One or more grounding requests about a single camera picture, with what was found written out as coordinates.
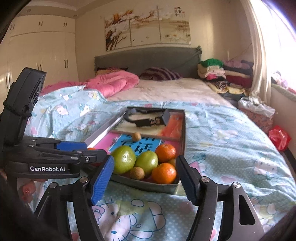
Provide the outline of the person's left hand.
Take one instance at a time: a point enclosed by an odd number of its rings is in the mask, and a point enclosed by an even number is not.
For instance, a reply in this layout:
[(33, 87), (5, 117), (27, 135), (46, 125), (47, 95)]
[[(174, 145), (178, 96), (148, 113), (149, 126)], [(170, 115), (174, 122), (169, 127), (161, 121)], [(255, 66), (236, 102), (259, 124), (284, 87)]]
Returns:
[(29, 204), (34, 200), (35, 193), (37, 198), (44, 194), (44, 183), (47, 179), (26, 179), (19, 178), (17, 180), (18, 196), (23, 203)]

